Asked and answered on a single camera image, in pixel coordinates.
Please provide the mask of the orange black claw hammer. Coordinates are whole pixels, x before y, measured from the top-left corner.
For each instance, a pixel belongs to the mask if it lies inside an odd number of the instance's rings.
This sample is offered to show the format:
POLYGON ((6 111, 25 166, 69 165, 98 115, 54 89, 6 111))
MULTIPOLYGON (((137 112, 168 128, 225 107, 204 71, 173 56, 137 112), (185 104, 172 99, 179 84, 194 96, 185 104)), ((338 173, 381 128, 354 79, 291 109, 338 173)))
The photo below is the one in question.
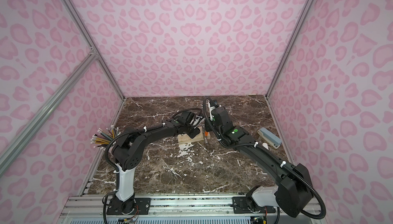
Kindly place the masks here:
POLYGON ((208 145, 209 132, 206 131, 205 126, 202 126, 203 138, 206 145, 208 145))

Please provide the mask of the light wooden block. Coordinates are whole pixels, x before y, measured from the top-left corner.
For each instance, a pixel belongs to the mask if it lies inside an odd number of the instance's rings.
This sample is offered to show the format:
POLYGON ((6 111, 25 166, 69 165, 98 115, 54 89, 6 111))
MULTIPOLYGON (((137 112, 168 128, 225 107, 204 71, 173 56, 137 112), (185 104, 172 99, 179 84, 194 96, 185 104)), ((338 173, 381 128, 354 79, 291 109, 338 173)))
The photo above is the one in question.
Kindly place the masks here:
POLYGON ((200 126, 200 127, 198 127, 198 129, 200 130, 199 134, 193 138, 191 138, 188 134, 178 135, 178 143, 180 145, 184 145, 184 144, 190 144, 193 142, 205 141, 204 128, 202 126, 200 126))

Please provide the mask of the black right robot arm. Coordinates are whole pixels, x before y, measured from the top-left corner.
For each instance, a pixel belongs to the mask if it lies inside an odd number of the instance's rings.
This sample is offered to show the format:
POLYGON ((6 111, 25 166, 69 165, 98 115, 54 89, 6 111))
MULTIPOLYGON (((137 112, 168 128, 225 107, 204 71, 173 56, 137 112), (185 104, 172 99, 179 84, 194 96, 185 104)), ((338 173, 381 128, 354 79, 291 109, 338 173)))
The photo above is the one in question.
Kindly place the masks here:
POLYGON ((324 219, 326 206, 314 189, 307 168, 293 165, 260 145, 248 131, 235 126, 225 107, 209 97, 203 99, 203 114, 209 132, 213 132, 220 144, 255 161, 275 182, 275 192, 261 186, 252 188, 246 195, 252 212, 262 207, 276 207, 286 215, 296 218, 303 214, 311 219, 324 219))

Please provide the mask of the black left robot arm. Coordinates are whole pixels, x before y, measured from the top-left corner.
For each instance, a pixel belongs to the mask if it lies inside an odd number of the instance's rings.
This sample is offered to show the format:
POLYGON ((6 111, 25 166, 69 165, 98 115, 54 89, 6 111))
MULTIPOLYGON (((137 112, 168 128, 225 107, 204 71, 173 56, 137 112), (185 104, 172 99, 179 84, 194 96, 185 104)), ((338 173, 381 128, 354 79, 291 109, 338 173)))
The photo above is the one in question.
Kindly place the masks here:
POLYGON ((159 125, 131 129, 117 135, 104 151, 105 161, 113 167, 116 174, 116 188, 113 193, 116 199, 122 203, 134 199, 135 169, 149 144, 184 134, 194 138, 200 133, 198 125, 202 119, 200 108, 189 108, 175 113, 159 125))

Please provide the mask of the grey blue stapler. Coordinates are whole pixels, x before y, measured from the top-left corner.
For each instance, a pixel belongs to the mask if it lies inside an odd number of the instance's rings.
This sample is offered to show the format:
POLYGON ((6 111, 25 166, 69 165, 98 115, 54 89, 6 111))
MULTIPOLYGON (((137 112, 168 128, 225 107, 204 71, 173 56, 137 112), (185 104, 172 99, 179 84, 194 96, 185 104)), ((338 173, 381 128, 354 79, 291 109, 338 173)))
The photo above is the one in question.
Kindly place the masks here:
POLYGON ((263 127, 257 132, 273 148, 278 149, 282 145, 282 140, 268 129, 263 127))

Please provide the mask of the pink cup of pencils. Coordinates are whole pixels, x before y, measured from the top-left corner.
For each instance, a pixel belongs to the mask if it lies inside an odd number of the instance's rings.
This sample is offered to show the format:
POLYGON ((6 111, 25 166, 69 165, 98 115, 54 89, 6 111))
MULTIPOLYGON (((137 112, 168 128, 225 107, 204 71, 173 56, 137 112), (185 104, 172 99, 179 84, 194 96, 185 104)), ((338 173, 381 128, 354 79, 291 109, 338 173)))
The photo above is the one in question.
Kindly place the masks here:
POLYGON ((94 145, 94 148, 104 150, 110 144, 110 142, 120 134, 121 132, 119 128, 115 127, 114 125, 111 125, 106 130, 99 128, 97 132, 92 135, 91 144, 94 145))

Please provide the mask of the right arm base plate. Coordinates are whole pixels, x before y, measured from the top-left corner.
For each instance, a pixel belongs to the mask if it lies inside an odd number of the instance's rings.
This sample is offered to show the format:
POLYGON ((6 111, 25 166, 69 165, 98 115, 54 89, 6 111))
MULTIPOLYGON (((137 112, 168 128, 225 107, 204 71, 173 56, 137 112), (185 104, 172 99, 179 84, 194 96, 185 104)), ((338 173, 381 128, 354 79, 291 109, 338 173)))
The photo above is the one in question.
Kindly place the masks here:
POLYGON ((276 213, 276 209, 271 206, 259 207, 253 204, 245 195, 235 196, 232 198, 232 204, 235 214, 270 214, 276 213))

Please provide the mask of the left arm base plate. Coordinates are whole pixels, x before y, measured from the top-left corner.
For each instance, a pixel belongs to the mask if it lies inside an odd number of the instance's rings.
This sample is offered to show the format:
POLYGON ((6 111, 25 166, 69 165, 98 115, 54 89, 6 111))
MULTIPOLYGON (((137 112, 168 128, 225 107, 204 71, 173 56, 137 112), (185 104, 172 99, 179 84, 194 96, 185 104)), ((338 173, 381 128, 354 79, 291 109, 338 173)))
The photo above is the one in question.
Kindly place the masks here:
POLYGON ((139 215, 148 215, 150 203, 150 198, 130 198, 126 201, 121 201, 117 197, 114 197, 109 201, 106 214, 134 215, 138 212, 139 215))

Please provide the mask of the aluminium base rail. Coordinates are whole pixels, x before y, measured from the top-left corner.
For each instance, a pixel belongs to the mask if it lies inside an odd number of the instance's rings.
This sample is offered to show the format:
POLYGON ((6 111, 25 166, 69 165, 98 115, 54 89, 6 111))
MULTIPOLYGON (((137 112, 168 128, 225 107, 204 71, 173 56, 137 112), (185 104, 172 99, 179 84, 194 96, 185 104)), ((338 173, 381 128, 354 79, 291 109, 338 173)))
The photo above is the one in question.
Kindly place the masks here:
MULTIPOLYGON (((266 217, 269 224, 276 219, 281 224, 324 224, 302 214, 291 218, 283 211, 270 214, 235 214, 233 193, 201 194, 138 194, 150 198, 148 215, 108 215, 109 224, 251 224, 261 223, 266 217)), ((70 197, 63 208, 59 224, 102 224, 104 218, 101 195, 70 197)))

